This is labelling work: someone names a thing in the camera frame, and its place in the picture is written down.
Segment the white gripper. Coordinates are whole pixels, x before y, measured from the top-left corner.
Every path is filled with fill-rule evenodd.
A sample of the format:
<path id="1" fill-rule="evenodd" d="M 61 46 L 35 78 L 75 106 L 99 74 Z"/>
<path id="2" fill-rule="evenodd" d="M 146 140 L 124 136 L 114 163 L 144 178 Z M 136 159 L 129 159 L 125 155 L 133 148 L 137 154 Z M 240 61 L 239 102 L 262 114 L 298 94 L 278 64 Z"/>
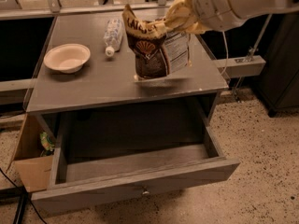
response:
<path id="1" fill-rule="evenodd" d="M 164 17 L 168 31 L 194 35 L 209 29 L 224 32 L 244 23 L 244 19 L 235 15 L 229 0 L 174 0 Z"/>

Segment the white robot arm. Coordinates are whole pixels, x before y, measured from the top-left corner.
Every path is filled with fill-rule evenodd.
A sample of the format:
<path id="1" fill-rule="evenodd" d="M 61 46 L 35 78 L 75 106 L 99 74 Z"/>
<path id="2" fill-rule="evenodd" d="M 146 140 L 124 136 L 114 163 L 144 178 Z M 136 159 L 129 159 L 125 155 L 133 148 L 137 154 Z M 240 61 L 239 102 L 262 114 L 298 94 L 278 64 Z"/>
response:
<path id="1" fill-rule="evenodd" d="M 298 0 L 175 0 L 164 22 L 170 31 L 202 34 L 224 32 L 265 14 L 299 10 Z"/>

